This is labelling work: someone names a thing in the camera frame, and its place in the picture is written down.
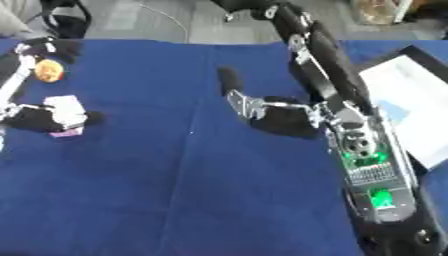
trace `white paper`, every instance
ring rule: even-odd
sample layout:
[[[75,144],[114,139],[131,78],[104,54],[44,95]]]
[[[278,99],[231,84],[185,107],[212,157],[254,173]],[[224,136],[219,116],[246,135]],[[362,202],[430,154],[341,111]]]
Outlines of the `white paper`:
[[[400,56],[361,72],[374,104],[393,120],[399,141],[427,168],[448,158],[448,85]]]

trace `green led light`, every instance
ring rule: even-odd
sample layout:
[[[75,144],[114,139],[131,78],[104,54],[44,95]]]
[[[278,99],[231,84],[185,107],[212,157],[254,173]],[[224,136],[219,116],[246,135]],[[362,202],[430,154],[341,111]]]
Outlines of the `green led light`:
[[[378,152],[377,154],[378,154],[377,159],[378,159],[378,163],[379,164],[382,164],[382,163],[386,162],[386,160],[387,160],[387,154],[386,153]]]
[[[392,195],[387,189],[371,190],[370,202],[375,209],[394,207]]]

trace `orange ball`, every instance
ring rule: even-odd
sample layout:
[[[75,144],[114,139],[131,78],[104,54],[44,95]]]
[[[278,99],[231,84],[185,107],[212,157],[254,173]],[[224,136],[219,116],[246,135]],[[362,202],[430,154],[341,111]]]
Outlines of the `orange ball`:
[[[36,64],[34,74],[45,83],[54,83],[62,79],[64,67],[57,61],[45,59]]]

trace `robotic hand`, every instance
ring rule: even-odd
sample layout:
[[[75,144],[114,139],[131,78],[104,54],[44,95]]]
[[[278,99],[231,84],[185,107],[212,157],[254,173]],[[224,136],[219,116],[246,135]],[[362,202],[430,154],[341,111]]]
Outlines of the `robotic hand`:
[[[399,144],[386,115],[341,46],[300,7],[282,1],[214,1],[228,12],[250,9],[270,20],[291,51],[291,74],[307,104],[242,93],[236,72],[221,68],[223,96],[252,127],[312,139],[325,127],[342,166],[344,202],[358,244],[368,256],[448,255],[445,230],[420,186],[427,170]]]
[[[56,57],[73,64],[80,43],[54,38],[27,40],[0,56],[0,148],[6,127],[35,132],[64,132],[101,120],[98,112],[70,113],[54,106],[16,104],[36,64],[45,57]]]

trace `navy blue fabric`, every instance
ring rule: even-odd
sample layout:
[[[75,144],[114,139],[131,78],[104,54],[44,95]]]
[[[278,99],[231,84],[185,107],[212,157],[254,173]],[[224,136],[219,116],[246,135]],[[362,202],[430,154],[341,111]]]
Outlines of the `navy blue fabric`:
[[[410,43],[448,60],[444,42],[344,45],[360,63]],[[69,139],[9,130],[0,255],[361,255],[326,142],[252,130],[219,95],[230,65],[251,95],[304,98],[287,60],[282,44],[86,41],[66,80],[22,100],[75,94],[107,120]],[[427,183],[446,213],[444,169]]]

